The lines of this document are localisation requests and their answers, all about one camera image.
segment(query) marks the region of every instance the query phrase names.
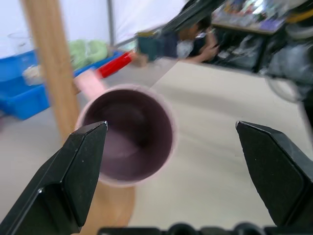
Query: white tabletop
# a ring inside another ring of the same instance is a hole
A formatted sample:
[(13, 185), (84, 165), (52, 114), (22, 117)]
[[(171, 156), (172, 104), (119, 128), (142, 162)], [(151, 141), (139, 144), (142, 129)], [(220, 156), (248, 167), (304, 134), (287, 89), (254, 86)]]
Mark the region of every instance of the white tabletop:
[[(272, 224), (250, 180), (235, 123), (245, 120), (280, 130), (311, 157), (297, 105), (278, 98), (259, 77), (174, 65), (162, 59), (145, 68), (128, 66), (106, 79), (109, 85), (153, 86), (173, 107), (179, 126), (178, 148), (168, 166), (137, 187), (130, 225), (167, 229), (179, 221), (195, 227), (231, 228), (243, 220)], [(87, 102), (82, 94), (78, 99), (82, 107)], [(1, 191), (0, 221), (37, 169), (60, 147), (51, 109), (26, 121), (11, 117), (2, 121), (0, 187), (5, 190)]]

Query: pink cup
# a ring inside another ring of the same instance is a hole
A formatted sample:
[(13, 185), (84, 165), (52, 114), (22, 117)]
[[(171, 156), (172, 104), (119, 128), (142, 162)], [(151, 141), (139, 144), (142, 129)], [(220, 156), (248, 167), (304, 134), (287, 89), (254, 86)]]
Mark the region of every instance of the pink cup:
[(91, 99), (76, 128), (108, 122), (99, 179), (128, 187), (156, 174), (171, 156), (176, 139), (164, 100), (136, 85), (106, 89), (94, 71), (84, 72), (75, 83)]

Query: wooden stand base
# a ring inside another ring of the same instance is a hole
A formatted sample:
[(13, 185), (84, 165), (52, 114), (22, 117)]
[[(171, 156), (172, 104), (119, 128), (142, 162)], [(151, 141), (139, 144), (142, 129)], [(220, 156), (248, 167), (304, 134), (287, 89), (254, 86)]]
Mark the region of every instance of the wooden stand base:
[(103, 227), (124, 227), (134, 210), (135, 188), (111, 188), (98, 182), (80, 235), (97, 235)]

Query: blue tray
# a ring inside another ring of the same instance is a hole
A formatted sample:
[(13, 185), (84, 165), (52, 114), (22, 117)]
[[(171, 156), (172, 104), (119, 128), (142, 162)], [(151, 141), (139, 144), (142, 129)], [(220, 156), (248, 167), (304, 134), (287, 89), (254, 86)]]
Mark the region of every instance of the blue tray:
[[(90, 68), (97, 69), (120, 55), (122, 55), (121, 52), (115, 51), (112, 57), (76, 70), (74, 76), (76, 77)], [(28, 59), (32, 59), (34, 62), (37, 61), (33, 51), (22, 56), (0, 59), (0, 110), (8, 115), (25, 120), (47, 109), (49, 101), (44, 85), (28, 86), (25, 84), (20, 69), (23, 56), (27, 56)]]

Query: red object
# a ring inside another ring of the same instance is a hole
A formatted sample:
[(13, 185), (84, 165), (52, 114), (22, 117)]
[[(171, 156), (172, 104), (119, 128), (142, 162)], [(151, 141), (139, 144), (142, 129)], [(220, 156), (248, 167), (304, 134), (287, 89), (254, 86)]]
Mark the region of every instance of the red object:
[(98, 71), (101, 73), (103, 78), (110, 76), (111, 74), (119, 71), (120, 69), (124, 68), (132, 61), (131, 54), (129, 52), (124, 53), (120, 57), (116, 58), (98, 68)]

